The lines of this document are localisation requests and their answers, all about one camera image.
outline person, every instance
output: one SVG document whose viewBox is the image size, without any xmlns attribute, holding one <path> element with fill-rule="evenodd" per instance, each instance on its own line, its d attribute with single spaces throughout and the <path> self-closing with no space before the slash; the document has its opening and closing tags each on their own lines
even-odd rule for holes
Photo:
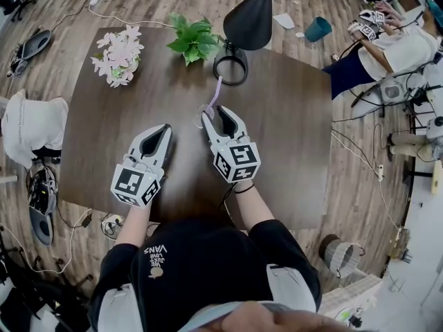
<svg viewBox="0 0 443 332">
<path fill-rule="evenodd" d="M 392 6 L 385 1 L 375 5 L 388 15 L 383 26 L 386 35 L 370 42 L 359 30 L 352 33 L 359 43 L 346 57 L 323 69 L 331 76 L 332 99 L 358 85 L 378 82 L 389 74 L 414 71 L 433 60 L 443 35 L 443 0 L 426 2 L 421 28 L 402 28 L 399 17 L 403 17 Z"/>
<path fill-rule="evenodd" d="M 30 169 L 33 159 L 60 161 L 68 104 L 63 98 L 49 102 L 26 99 L 20 90 L 9 100 L 1 119 L 0 136 L 7 155 Z"/>
<path fill-rule="evenodd" d="M 234 188 L 248 235 L 204 218 L 160 225 L 131 207 L 91 298 L 95 331 L 349 331 L 316 314 L 318 273 L 251 180 Z"/>
<path fill-rule="evenodd" d="M 418 157 L 427 163 L 443 161 L 443 138 L 429 140 L 425 135 L 391 133 L 386 149 L 389 161 L 397 154 Z"/>
</svg>

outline desk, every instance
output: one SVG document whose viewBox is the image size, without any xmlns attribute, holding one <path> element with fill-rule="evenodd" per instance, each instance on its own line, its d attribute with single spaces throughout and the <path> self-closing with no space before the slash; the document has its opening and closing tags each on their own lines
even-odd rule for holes
<svg viewBox="0 0 443 332">
<path fill-rule="evenodd" d="M 208 103 L 217 80 L 213 61 L 186 68 L 166 44 L 173 30 L 140 28 L 141 62 L 128 86 L 111 89 L 93 72 L 89 49 L 75 85 L 60 173 L 61 199 L 126 215 L 129 207 L 109 191 L 117 163 L 134 136 L 155 125 L 172 126 L 168 179 L 154 199 L 153 221 L 216 214 L 229 185 L 213 168 L 206 134 L 195 127 L 197 108 Z M 270 50 L 247 53 L 249 76 L 241 86 L 222 86 L 218 103 L 243 119 L 257 143 L 262 166 L 255 184 L 275 217 L 288 228 L 315 228 L 325 208 L 332 102 L 329 75 Z M 227 201 L 239 227 L 233 196 Z"/>
</svg>

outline white shirt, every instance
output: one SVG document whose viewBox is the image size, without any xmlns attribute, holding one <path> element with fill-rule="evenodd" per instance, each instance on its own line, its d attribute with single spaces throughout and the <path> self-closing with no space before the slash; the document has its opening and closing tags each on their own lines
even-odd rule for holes
<svg viewBox="0 0 443 332">
<path fill-rule="evenodd" d="M 409 26 L 396 35 L 384 35 L 372 42 L 380 48 L 394 73 L 413 71 L 420 65 L 431 61 L 438 51 L 441 38 L 437 39 L 418 26 Z M 369 76 L 379 81 L 387 76 L 388 71 L 366 48 L 359 49 L 360 62 Z"/>
<path fill-rule="evenodd" d="M 62 98 L 49 102 L 26 99 L 25 90 L 13 95 L 1 120 L 3 147 L 15 162 L 29 169 L 33 150 L 47 147 L 60 150 L 64 127 L 68 116 L 68 104 Z"/>
</svg>

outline lamp base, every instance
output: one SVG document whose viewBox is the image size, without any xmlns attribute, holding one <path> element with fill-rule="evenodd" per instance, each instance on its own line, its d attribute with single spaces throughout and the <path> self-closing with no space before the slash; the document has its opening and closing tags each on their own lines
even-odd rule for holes
<svg viewBox="0 0 443 332">
<path fill-rule="evenodd" d="M 218 79 L 222 76 L 221 82 L 225 85 L 236 86 L 243 84 L 248 77 L 248 59 L 243 49 L 237 48 L 227 39 L 224 47 L 214 59 L 213 71 Z"/>
</svg>

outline laminate flooring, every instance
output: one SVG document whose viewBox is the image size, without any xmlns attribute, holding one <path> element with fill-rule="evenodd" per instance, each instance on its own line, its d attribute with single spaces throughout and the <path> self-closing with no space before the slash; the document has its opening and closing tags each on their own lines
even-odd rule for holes
<svg viewBox="0 0 443 332">
<path fill-rule="evenodd" d="M 197 20 L 204 15 L 214 24 L 215 32 L 223 34 L 224 16 L 240 1 L 100 0 L 93 9 L 100 15 L 116 15 L 126 21 L 168 23 L 170 12 L 184 14 L 189 20 Z M 80 68 L 97 28 L 124 26 L 115 19 L 93 15 L 87 10 L 86 2 L 87 0 L 37 0 L 35 5 L 28 6 L 24 11 L 23 21 L 8 22 L 4 26 L 0 34 L 0 75 L 3 75 L 0 82 L 1 97 L 10 98 L 25 88 L 32 100 L 63 97 L 68 103 L 71 101 Z M 273 21 L 273 36 L 267 48 L 322 68 L 330 63 L 329 56 L 332 53 L 340 54 L 351 44 L 346 31 L 347 24 L 364 7 L 359 0 L 273 0 L 273 13 L 289 13 L 295 28 L 285 30 Z M 28 69 L 21 77 L 6 78 L 9 59 L 18 42 L 25 40 L 36 27 L 52 29 L 66 15 L 75 14 L 81 9 L 78 15 L 67 17 L 53 30 L 51 45 L 30 61 Z M 314 44 L 305 39 L 298 39 L 296 32 L 303 32 L 317 16 L 322 16 L 331 23 L 332 33 Z M 347 92 L 334 101 L 335 120 L 350 117 L 352 99 L 353 96 Z M 382 127 L 382 145 L 386 143 L 385 137 L 390 131 L 404 130 L 408 125 L 402 107 L 396 106 L 386 109 L 384 119 L 380 119 L 376 112 L 361 120 L 334 123 L 333 127 L 353 139 L 372 161 L 373 130 L 377 123 Z M 379 131 L 380 129 L 377 129 L 374 149 L 377 163 L 385 166 L 386 179 L 381 186 L 391 217 L 400 223 L 408 200 L 408 188 L 401 183 L 404 158 L 398 156 L 393 163 L 388 162 L 386 151 L 380 148 Z M 358 153 L 349 141 L 338 137 Z M 55 258 L 69 260 L 71 229 L 55 215 L 53 245 L 46 248 L 33 238 L 26 198 L 26 170 L 7 158 L 2 142 L 0 147 L 0 176 L 17 174 L 19 177 L 17 183 L 0 185 L 0 222 L 10 228 L 23 243 L 30 259 L 39 255 L 46 269 L 55 269 Z M 325 204 L 323 222 L 317 229 L 294 232 L 307 256 L 320 271 L 320 280 L 325 292 L 345 284 L 346 281 L 335 278 L 318 257 L 318 246 L 324 236 L 334 233 L 344 241 L 361 244 L 366 250 L 366 255 L 362 257 L 359 268 L 366 273 L 380 275 L 394 228 L 386 215 L 379 182 L 372 171 L 335 139 L 332 139 L 329 156 L 327 191 L 325 198 L 318 199 Z M 60 211 L 70 223 L 75 223 L 86 209 L 60 202 Z M 106 213 L 93 211 L 91 224 L 87 228 L 77 229 L 72 240 L 73 258 L 65 273 L 72 283 L 87 274 L 94 276 L 92 282 L 87 282 L 81 288 L 86 295 L 91 294 L 99 276 L 100 262 L 113 246 L 100 230 L 100 220 L 105 215 Z M 3 238 L 8 247 L 17 245 L 8 232 L 3 233 Z"/>
</svg>

